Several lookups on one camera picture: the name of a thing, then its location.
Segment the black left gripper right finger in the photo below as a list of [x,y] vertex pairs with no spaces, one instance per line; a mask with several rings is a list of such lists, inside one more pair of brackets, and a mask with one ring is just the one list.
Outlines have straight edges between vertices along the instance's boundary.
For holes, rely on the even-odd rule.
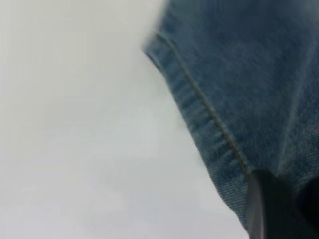
[[298,205],[306,220],[314,227],[319,227],[319,179],[311,180],[301,191]]

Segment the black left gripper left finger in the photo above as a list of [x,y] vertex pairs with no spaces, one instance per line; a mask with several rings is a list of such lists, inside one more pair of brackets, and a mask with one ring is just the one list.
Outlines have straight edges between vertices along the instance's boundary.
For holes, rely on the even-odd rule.
[[255,170],[248,182],[247,232],[251,239],[317,239],[288,187],[271,172]]

